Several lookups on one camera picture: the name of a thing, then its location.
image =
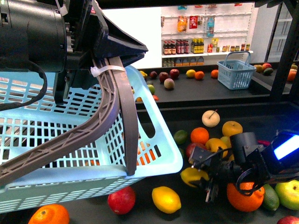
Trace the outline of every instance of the red apple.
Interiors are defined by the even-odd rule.
[[[179,76],[179,70],[177,69],[171,69],[169,72],[169,75],[172,79],[177,79]]]
[[[299,224],[299,218],[295,216],[286,216],[281,218],[277,224]]]
[[[161,83],[164,83],[164,81],[168,79],[168,73],[167,72],[160,72],[159,74],[159,80]]]
[[[203,148],[203,149],[206,149],[206,146],[199,143],[199,142],[195,142],[195,143],[190,143],[187,148],[186,148],[186,156],[187,158],[189,159],[190,158],[190,155],[191,153],[193,152],[194,148],[198,146],[200,148]]]
[[[155,71],[151,71],[149,76],[152,78],[152,79],[155,79],[157,78],[158,74],[155,72]]]

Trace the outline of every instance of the zip tie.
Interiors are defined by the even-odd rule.
[[[100,74],[102,74],[103,72],[108,71],[108,70],[126,71],[126,69],[124,67],[117,66],[117,65],[106,65],[100,69],[97,67],[90,68],[90,72],[92,73],[93,77],[97,77]]]

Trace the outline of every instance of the lime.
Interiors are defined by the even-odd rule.
[[[269,211],[276,211],[279,207],[279,198],[273,187],[269,184],[263,186],[265,194],[263,195],[262,206]]]
[[[179,130],[174,133],[173,139],[178,145],[182,145],[186,142],[188,138],[188,132],[185,130]]]
[[[155,87],[153,85],[148,84],[149,91],[152,95],[155,94]]]

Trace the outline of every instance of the black cable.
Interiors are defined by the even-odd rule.
[[[48,87],[48,81],[46,74],[44,73],[43,69],[35,64],[34,62],[29,61],[28,62],[28,69],[33,72],[37,72],[39,77],[43,79],[43,86],[39,93],[36,96],[33,96],[29,101],[26,101],[24,103],[19,103],[19,102],[13,102],[13,103],[5,103],[5,104],[0,104],[0,111],[5,111],[5,110],[11,110],[15,108],[19,108],[22,106],[28,106],[30,104],[33,104],[37,102],[38,100],[42,99],[44,95],[47,92],[47,87]]]
[[[243,179],[248,176],[249,174],[252,174],[254,173],[254,169],[253,168],[250,168],[246,171],[244,171],[238,178],[237,182],[235,183],[235,187],[237,188],[237,190],[242,194],[242,195],[245,195],[245,196],[251,196],[253,194],[253,192],[255,192],[256,190],[259,190],[263,184],[255,184],[252,189],[249,189],[249,190],[244,190],[244,189],[241,189],[240,188],[240,185],[241,183],[243,182]]]

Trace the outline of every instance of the blue basket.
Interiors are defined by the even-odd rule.
[[[149,138],[140,122],[137,170],[127,176],[121,113],[105,135],[65,157],[0,188],[0,213],[51,203],[111,194],[147,176],[178,172],[182,156],[140,72],[128,66],[127,75],[141,97],[155,128]],[[37,73],[0,73],[0,103],[22,102],[37,95]],[[44,98],[30,106],[0,114],[0,163],[6,162],[87,121],[96,111],[101,90],[71,89],[63,106],[52,94],[54,73],[48,73]]]
[[[245,62],[239,60],[228,60],[228,56],[232,54],[248,53]],[[229,53],[224,61],[219,61],[218,81],[230,90],[247,89],[249,87],[253,72],[256,67],[250,63],[250,52],[240,51]]]

